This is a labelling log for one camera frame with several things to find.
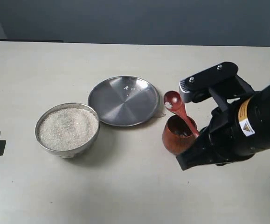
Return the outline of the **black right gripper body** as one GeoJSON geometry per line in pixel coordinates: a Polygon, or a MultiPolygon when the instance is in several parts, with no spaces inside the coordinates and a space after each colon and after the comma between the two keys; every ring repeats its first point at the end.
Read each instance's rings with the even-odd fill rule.
{"type": "Polygon", "coordinates": [[[227,121],[220,124],[214,116],[208,128],[209,149],[205,150],[205,164],[218,166],[245,161],[265,150],[263,119],[260,117],[261,91],[256,91],[232,104],[227,121]]]}

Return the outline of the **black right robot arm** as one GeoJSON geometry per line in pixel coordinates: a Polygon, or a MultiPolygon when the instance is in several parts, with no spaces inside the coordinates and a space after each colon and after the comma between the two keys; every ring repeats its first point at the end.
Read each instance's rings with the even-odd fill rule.
{"type": "Polygon", "coordinates": [[[236,64],[222,62],[181,80],[179,90],[186,103],[217,103],[209,125],[176,157],[182,170],[245,161],[270,149],[270,85],[255,91],[236,64]]]}

